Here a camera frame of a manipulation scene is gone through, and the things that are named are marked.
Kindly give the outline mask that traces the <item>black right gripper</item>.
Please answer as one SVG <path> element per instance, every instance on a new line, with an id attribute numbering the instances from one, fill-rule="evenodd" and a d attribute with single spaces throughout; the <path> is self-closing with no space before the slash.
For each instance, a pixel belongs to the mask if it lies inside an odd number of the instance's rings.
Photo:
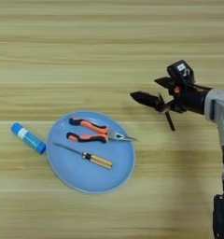
<path id="1" fill-rule="evenodd" d="M 177 113 L 191 111 L 200 115 L 204 114 L 204 101 L 211 88 L 196 84 L 182 87 L 175 85 L 175 81 L 170 77 L 155 79 L 155 82 L 167 89 L 169 94 L 174 97 L 170 102 L 170 109 Z M 143 91 L 131 93 L 132 98 L 141 105 L 146 105 L 161 111 L 163 103 L 158 96 L 151 95 Z"/>

